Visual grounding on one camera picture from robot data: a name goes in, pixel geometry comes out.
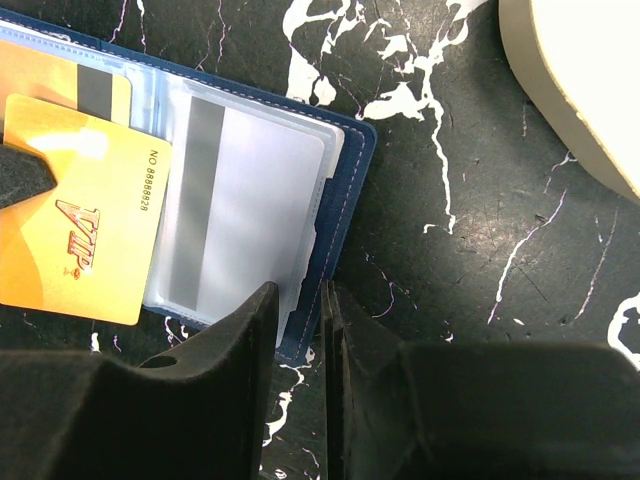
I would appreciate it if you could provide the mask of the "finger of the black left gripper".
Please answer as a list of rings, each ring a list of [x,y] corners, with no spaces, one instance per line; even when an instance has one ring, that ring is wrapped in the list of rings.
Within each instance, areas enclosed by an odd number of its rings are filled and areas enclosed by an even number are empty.
[[[46,193],[56,179],[46,161],[30,153],[1,146],[0,208]]]

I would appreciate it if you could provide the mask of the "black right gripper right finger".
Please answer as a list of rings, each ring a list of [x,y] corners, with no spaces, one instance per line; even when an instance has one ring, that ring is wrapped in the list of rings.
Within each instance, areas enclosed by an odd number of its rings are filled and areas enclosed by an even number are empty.
[[[635,479],[639,376],[597,345],[405,341],[321,287],[331,479]]]

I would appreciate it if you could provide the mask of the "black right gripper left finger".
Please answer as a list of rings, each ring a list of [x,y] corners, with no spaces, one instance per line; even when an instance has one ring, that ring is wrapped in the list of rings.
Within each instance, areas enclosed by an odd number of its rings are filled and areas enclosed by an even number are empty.
[[[278,306],[267,282],[138,367],[76,351],[3,351],[2,477],[256,478]]]

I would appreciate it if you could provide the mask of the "gold VIP credit card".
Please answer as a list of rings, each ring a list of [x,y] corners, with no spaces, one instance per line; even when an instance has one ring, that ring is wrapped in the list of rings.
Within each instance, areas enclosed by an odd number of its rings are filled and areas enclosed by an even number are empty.
[[[1,212],[1,302],[138,322],[167,185],[169,142],[11,94],[4,142],[40,154],[57,185]]]

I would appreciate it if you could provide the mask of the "gold striped credit card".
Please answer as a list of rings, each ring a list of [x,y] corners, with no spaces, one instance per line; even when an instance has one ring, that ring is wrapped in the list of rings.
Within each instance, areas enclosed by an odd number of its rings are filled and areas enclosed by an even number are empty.
[[[14,43],[1,43],[1,109],[20,94],[129,126],[128,79]]]

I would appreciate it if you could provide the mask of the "grey striped credit card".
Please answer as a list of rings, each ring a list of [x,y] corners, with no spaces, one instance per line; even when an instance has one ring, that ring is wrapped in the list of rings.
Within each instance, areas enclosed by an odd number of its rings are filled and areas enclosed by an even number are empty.
[[[214,322],[272,281],[291,311],[343,135],[299,114],[181,93],[145,302]]]

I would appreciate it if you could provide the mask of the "blue leather card holder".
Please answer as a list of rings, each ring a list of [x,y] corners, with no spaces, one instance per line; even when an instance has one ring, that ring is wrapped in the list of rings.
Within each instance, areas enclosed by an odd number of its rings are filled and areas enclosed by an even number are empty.
[[[53,177],[1,210],[4,305],[205,328],[272,281],[290,361],[376,145],[364,122],[10,10],[1,135]]]

